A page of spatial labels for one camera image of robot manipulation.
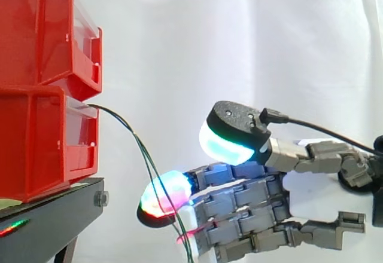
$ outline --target cable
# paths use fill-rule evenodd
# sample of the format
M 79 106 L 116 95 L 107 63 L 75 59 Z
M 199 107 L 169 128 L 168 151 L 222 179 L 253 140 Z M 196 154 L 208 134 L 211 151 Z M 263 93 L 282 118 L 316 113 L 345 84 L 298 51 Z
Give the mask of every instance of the cable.
M 159 203 L 159 206 L 160 208 L 162 209 L 162 206 L 161 206 L 161 202 L 160 202 L 160 199 L 159 199 L 159 196 L 158 196 L 158 193 L 157 193 L 157 190 L 156 190 L 156 187 L 154 186 L 154 182 L 153 182 L 153 175 L 151 174 L 151 170 L 150 170 L 150 167 L 149 167 L 149 164 L 148 164 L 148 161 L 149 163 L 151 164 L 151 167 L 152 169 L 154 170 L 159 182 L 160 182 L 160 185 L 161 185 L 161 188 L 163 189 L 164 193 L 165 193 L 165 196 L 167 197 L 167 199 L 169 200 L 173 210 L 174 210 L 174 213 L 175 213 L 175 216 L 177 217 L 177 220 L 178 220 L 178 223 L 180 225 L 180 228 L 181 228 L 181 231 L 182 231 L 182 234 L 181 232 L 178 230 L 178 228 L 175 226 L 174 223 L 172 223 L 172 226 L 174 228 L 174 230 L 177 232 L 178 236 L 179 237 L 183 237 L 184 240 L 183 240 L 183 245 L 186 249 L 186 254 L 187 254 L 187 260 L 189 263 L 194 263 L 194 260 L 193 260 L 193 255 L 192 255 L 192 249 L 191 249 L 191 246 L 190 246 L 190 240 L 189 238 L 187 237 L 187 231 L 185 229 L 185 226 L 183 224 L 183 221 L 181 219 L 181 217 L 179 216 L 166 188 L 165 188 L 165 185 L 163 184 L 161 178 L 160 178 L 160 175 L 159 175 L 159 172 L 156 168 L 156 165 L 154 164 L 154 161 L 152 159 L 152 157 L 150 156 L 147 148 L 145 147 L 145 145 L 143 144 L 143 142 L 141 141 L 141 139 L 138 137 L 138 135 L 133 131 L 133 129 L 131 128 L 131 126 L 128 124 L 128 122 L 123 118 L 121 117 L 118 113 L 112 111 L 111 109 L 108 109 L 106 107 L 103 107 L 103 106 L 99 106 L 99 105 L 94 105 L 94 104 L 89 104 L 89 106 L 93 107 L 93 108 L 96 108 L 96 109 L 100 109 L 100 110 L 103 110 L 107 113 L 109 113 L 110 115 L 112 115 L 117 121 L 119 121 L 126 129 L 128 129 L 134 136 L 136 142 L 137 142 L 137 145 L 139 146 L 140 148 L 140 151 L 141 151 L 141 154 L 142 156 L 144 157 L 144 161 L 145 161 L 145 165 L 146 165 L 146 168 L 147 168 L 147 172 L 149 174 L 149 177 L 150 177 L 150 181 L 151 181 L 151 184 L 153 185 L 153 189 L 154 189 L 154 193 L 156 194 L 156 197 L 157 197 L 157 201 Z
M 342 140 L 352 146 L 356 146 L 357 148 L 360 148 L 366 152 L 369 152 L 371 154 L 375 154 L 379 157 L 383 157 L 383 152 L 380 152 L 380 151 L 377 151 L 375 149 L 372 149 L 372 148 L 369 148 L 368 146 L 365 146 L 365 145 L 362 145 L 361 143 L 358 143 L 352 139 L 349 139 L 345 136 L 342 136 L 341 134 L 339 133 L 335 133 L 334 131 L 331 131 L 331 130 L 328 130 L 328 129 L 325 129 L 324 127 L 320 127 L 316 124 L 312 124 L 312 123 L 309 123 L 309 122 L 306 122 L 306 121 L 301 121 L 301 120 L 297 120 L 297 119 L 294 119 L 294 118 L 289 118 L 288 119 L 288 122 L 289 123 L 292 123 L 292 124 L 297 124 L 298 126 L 303 126 L 303 127 L 308 127 L 310 129 L 313 129 L 313 130 L 316 130 L 318 132 L 322 132 L 322 133 L 325 133 L 329 136 L 332 136 L 336 139 L 339 139 L 339 140 Z
M 273 123 L 273 124 L 291 123 L 291 124 L 297 124 L 298 126 L 308 127 L 309 129 L 313 129 L 313 130 L 316 130 L 318 132 L 322 132 L 322 133 L 325 133 L 329 136 L 332 136 L 336 139 L 340 139 L 340 140 L 342 140 L 342 141 L 344 141 L 344 142 L 346 142 L 352 146 L 360 148 L 360 149 L 362 149 L 366 152 L 369 152 L 371 154 L 374 154 L 378 157 L 383 157 L 383 152 L 369 148 L 368 146 L 362 145 L 361 143 L 358 143 L 352 139 L 349 139 L 345 136 L 342 136 L 339 133 L 335 133 L 331 130 L 325 129 L 324 127 L 320 127 L 316 124 L 312 124 L 312 123 L 309 123 L 307 121 L 297 120 L 295 118 L 290 118 L 288 115 L 283 114 L 280 111 L 276 111 L 274 109 L 264 108 L 262 110 L 261 114 L 259 115 L 259 120 L 265 125 L 268 125 L 270 123 Z

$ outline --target white fabric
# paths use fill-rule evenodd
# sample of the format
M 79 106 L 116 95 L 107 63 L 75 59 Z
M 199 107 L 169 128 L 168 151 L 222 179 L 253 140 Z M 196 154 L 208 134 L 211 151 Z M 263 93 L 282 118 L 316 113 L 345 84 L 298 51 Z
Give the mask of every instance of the white fabric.
M 198 132 L 217 100 L 279 109 L 370 146 L 383 133 L 383 0 L 82 2 L 104 29 L 104 92 L 92 102 L 126 117 L 161 173 L 212 161 Z M 136 220 L 148 176 L 132 137 L 101 120 L 98 175 L 110 205 L 80 236 L 74 262 L 181 262 L 171 228 Z M 323 136 L 272 129 L 286 139 Z M 382 235 L 368 227 L 362 240 L 346 235 L 341 252 L 283 247 L 242 262 L 378 263 Z

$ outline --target black cable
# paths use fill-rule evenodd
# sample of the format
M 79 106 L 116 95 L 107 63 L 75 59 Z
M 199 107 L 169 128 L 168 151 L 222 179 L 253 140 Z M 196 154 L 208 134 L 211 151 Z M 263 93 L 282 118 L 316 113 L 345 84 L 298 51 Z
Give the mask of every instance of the black cable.
M 161 178 L 160 178 L 160 175 L 159 175 L 159 172 L 157 171 L 157 168 L 154 164 L 154 161 L 153 159 L 151 158 L 147 148 L 145 147 L 145 145 L 143 144 L 143 142 L 141 141 L 141 139 L 138 137 L 138 135 L 133 131 L 133 129 L 131 128 L 131 126 L 128 124 L 128 122 L 123 118 L 121 117 L 118 113 L 112 111 L 111 109 L 108 109 L 106 107 L 103 107 L 103 106 L 99 106 L 99 105 L 94 105 L 94 104 L 89 104 L 89 106 L 93 107 L 93 108 L 96 108 L 96 109 L 100 109 L 100 110 L 103 110 L 107 113 L 109 113 L 110 115 L 112 115 L 115 119 L 117 119 L 117 121 L 119 121 L 125 128 L 127 128 L 134 136 L 139 148 L 140 148 L 140 151 L 141 151 L 141 154 L 142 156 L 144 157 L 144 161 L 145 161 L 145 165 L 146 165 L 146 168 L 147 168 L 147 172 L 149 174 L 149 177 L 150 177 L 150 181 L 151 181 L 151 184 L 153 185 L 153 189 L 154 189 L 154 193 L 156 194 L 156 197 L 157 197 L 157 201 L 159 203 L 159 206 L 160 208 L 162 209 L 162 206 L 161 206 L 161 202 L 160 202 L 160 199 L 159 199 L 159 196 L 158 196 L 158 193 L 156 191 L 156 187 L 154 186 L 154 182 L 153 182 L 153 175 L 151 174 L 151 171 L 150 171 L 150 167 L 148 165 L 148 161 L 149 163 L 151 164 L 152 166 L 152 169 L 154 170 L 157 178 L 159 179 L 159 182 L 160 182 L 160 185 L 162 187 L 162 189 L 164 190 L 164 193 L 167 197 L 167 199 L 169 200 L 174 212 L 175 212 L 175 216 L 177 217 L 178 219 L 178 223 L 181 227 L 181 230 L 182 230 L 182 234 L 180 233 L 180 231 L 178 230 L 178 228 L 175 226 L 174 223 L 172 223 L 172 226 L 173 228 L 175 229 L 175 231 L 177 232 L 178 236 L 179 237 L 184 237 L 184 241 L 183 241 L 183 245 L 186 249 L 186 253 L 187 253 L 187 259 L 188 259 L 188 262 L 190 263 L 194 263 L 194 260 L 193 260 L 193 255 L 192 255 L 192 249 L 191 249 L 191 246 L 190 246 L 190 240 L 189 238 L 187 237 L 187 232 L 186 232 L 186 229 L 185 229 L 185 226 L 182 222 L 182 219 L 181 217 L 179 216 L 166 188 L 165 188 L 165 185 L 163 184 Z
M 342 141 L 344 141 L 344 142 L 346 142 L 346 143 L 348 143 L 348 144 L 350 144 L 352 146 L 356 146 L 356 147 L 358 147 L 358 148 L 360 148 L 360 149 L 362 149 L 362 150 L 364 150 L 366 152 L 369 152 L 371 154 L 375 154 L 375 155 L 377 155 L 379 157 L 383 157 L 383 152 L 380 152 L 380 151 L 377 151 L 375 149 L 369 148 L 368 146 L 362 145 L 361 143 L 358 143 L 358 142 L 356 142 L 356 141 L 354 141 L 352 139 L 349 139 L 349 138 L 347 138 L 345 136 L 342 136 L 339 133 L 335 133 L 335 132 L 333 132 L 331 130 L 325 129 L 324 127 L 320 127 L 320 126 L 318 126 L 316 124 L 312 124 L 312 123 L 309 123 L 309 122 L 306 122 L 306 121 L 297 120 L 297 119 L 294 119 L 294 118 L 289 118 L 288 119 L 288 123 L 297 124 L 299 126 L 308 127 L 310 129 L 316 130 L 318 132 L 325 133 L 325 134 L 327 134 L 329 136 L 332 136 L 332 137 L 334 137 L 336 139 L 340 139 L 340 140 L 342 140 Z

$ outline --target red storage drawer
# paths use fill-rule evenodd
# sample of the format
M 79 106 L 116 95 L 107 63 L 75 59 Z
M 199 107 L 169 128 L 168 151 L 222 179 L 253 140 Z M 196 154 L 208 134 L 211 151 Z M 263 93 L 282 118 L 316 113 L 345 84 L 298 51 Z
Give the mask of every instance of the red storage drawer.
M 59 87 L 0 87 L 0 198 L 29 202 L 98 169 L 98 110 Z
M 0 83 L 102 90 L 102 32 L 78 0 L 0 0 Z

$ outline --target led light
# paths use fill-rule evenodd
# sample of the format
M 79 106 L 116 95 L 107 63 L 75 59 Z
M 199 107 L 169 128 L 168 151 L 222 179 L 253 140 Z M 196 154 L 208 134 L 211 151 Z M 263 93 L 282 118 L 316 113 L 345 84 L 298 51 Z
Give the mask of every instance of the led light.
M 246 162 L 254 154 L 253 149 L 229 142 L 217 136 L 209 128 L 207 122 L 204 122 L 199 132 L 199 143 L 207 155 L 217 161 L 233 166 Z
M 6 227 L 6 229 L 0 230 L 0 237 L 10 235 L 11 233 L 15 232 L 16 230 L 27 224 L 28 222 L 29 220 L 25 219 L 11 224 L 9 227 Z
M 193 238 L 194 234 L 196 234 L 196 233 L 197 233 L 196 230 L 191 230 L 191 231 L 186 231 L 185 235 L 187 238 Z M 185 235 L 178 236 L 176 239 L 176 243 L 177 244 L 184 243 L 186 241 Z
M 192 194 L 192 185 L 186 176 L 181 172 L 173 170 L 161 175 L 160 178 L 176 210 L 189 202 Z M 153 184 L 159 197 L 160 204 L 156 197 L 156 193 L 154 192 Z M 174 214 L 174 210 L 166 197 L 159 179 L 155 178 L 153 184 L 148 184 L 141 197 L 141 208 L 143 211 L 157 218 L 164 215 Z

